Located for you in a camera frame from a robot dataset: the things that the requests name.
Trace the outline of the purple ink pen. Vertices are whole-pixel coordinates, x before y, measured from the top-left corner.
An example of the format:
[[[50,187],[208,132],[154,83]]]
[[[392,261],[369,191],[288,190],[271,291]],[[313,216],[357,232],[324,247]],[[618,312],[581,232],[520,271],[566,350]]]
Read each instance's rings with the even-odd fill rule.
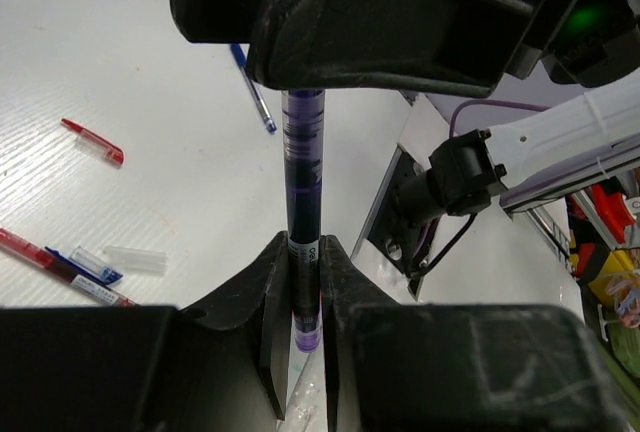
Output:
[[[325,92],[282,93],[288,265],[294,337],[299,351],[321,339],[319,241],[321,237]]]

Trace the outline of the blue pen cap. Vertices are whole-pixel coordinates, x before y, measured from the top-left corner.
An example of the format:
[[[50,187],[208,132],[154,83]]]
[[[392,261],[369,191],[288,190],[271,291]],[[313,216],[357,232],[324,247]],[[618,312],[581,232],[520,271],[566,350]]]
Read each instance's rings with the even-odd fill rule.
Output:
[[[111,286],[123,278],[122,273],[81,246],[76,247],[69,256],[50,247],[46,247],[45,250],[77,273],[95,280],[101,285]]]

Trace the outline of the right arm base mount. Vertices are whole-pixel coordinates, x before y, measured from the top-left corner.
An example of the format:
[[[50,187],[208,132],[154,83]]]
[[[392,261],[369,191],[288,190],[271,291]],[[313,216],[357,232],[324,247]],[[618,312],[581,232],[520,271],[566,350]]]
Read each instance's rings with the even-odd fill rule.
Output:
[[[448,140],[432,153],[429,164],[423,169],[397,148],[364,227],[364,239],[404,277],[413,299],[419,297],[426,275],[469,231],[488,199],[479,186],[483,159],[476,146]],[[433,253],[444,216],[464,217],[466,222],[441,251]]]

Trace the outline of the blue ballpoint pen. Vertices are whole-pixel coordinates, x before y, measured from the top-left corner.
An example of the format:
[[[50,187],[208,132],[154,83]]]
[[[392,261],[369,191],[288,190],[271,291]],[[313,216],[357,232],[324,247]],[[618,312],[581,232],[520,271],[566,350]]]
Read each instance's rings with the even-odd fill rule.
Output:
[[[259,91],[256,84],[249,78],[246,70],[246,56],[242,47],[237,43],[229,45],[229,49],[233,55],[236,65],[246,83],[248,91],[252,97],[252,100],[257,108],[258,114],[263,122],[266,131],[269,134],[275,134],[277,131],[276,123],[267,107],[267,104]]]

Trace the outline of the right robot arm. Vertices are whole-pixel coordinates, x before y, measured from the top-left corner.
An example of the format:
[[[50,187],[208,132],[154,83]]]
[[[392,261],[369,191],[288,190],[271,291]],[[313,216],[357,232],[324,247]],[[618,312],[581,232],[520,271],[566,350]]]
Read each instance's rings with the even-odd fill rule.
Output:
[[[485,98],[542,64],[584,94],[438,147],[398,197],[409,223],[477,213],[558,163],[639,131],[639,0],[169,0],[195,44],[245,43],[282,91],[380,88]]]

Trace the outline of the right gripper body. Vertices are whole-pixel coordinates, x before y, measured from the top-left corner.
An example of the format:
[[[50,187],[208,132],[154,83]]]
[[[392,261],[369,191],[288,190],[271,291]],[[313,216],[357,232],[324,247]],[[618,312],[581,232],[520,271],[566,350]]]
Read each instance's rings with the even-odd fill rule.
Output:
[[[639,0],[544,0],[506,73],[600,87],[639,68]]]

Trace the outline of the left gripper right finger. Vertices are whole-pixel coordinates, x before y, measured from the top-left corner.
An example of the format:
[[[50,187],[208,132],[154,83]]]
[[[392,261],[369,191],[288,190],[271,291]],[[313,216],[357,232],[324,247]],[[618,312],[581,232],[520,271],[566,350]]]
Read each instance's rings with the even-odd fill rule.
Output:
[[[402,305],[320,243],[332,431],[622,431],[598,343],[549,305]]]

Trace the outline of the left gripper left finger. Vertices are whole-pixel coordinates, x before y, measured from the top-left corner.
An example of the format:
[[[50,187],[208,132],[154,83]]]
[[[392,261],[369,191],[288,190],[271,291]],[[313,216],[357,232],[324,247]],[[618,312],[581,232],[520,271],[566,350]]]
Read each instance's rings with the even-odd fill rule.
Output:
[[[194,304],[5,308],[5,431],[273,431],[285,417],[287,237]]]

